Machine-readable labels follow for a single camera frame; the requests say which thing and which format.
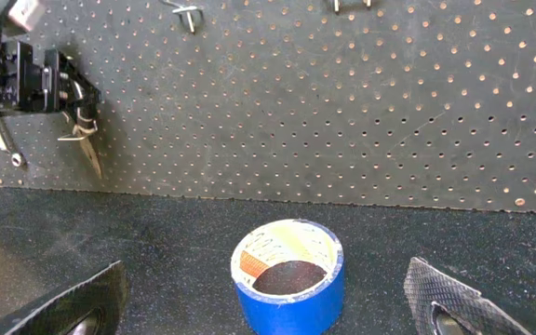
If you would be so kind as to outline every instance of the blue painter's tape roll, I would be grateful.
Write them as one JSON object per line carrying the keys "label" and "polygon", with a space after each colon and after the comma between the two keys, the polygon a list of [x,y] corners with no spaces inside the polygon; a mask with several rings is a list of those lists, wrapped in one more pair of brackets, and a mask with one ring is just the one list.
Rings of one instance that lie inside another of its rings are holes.
{"label": "blue painter's tape roll", "polygon": [[[267,269],[286,261],[321,267],[322,280],[301,292],[266,294],[253,287]],[[344,298],[342,245],[326,227],[282,220],[249,233],[235,248],[231,273],[243,314],[257,333],[320,334],[336,321]]]}

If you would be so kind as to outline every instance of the speckled black tabletop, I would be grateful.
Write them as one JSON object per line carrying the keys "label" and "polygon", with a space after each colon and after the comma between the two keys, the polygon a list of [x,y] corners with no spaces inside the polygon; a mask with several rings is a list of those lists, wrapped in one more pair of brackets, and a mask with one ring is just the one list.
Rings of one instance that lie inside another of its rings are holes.
{"label": "speckled black tabletop", "polygon": [[123,260],[121,334],[246,334],[229,272],[237,242],[285,218],[342,241],[338,334],[414,334],[403,280],[421,256],[536,324],[536,215],[0,189],[0,317],[76,273]]}

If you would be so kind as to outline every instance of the tape roll hole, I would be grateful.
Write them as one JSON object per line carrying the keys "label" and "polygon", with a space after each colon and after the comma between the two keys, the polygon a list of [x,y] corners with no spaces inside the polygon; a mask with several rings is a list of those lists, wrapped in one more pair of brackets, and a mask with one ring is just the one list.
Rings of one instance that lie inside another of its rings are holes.
{"label": "tape roll hole", "polygon": [[311,223],[268,223],[237,246],[234,278],[261,295],[294,298],[332,280],[339,249],[338,240]]}

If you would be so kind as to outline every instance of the pegboard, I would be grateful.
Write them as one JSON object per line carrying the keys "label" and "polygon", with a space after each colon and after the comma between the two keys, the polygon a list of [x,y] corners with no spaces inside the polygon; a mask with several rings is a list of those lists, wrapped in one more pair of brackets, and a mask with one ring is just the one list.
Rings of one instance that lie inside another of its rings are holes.
{"label": "pegboard", "polygon": [[536,1],[50,2],[30,35],[102,91],[102,179],[61,115],[0,185],[536,211]]}

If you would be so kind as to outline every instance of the table surface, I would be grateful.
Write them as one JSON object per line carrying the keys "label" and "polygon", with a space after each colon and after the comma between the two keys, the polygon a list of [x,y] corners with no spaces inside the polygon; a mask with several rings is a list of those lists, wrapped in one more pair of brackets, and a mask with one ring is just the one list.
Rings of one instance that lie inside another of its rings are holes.
{"label": "table surface", "polygon": [[125,262],[120,334],[250,333],[229,263],[254,227],[305,218],[342,241],[346,298],[331,333],[416,333],[414,256],[536,324],[536,214],[175,199],[0,188],[0,317],[75,274]]}

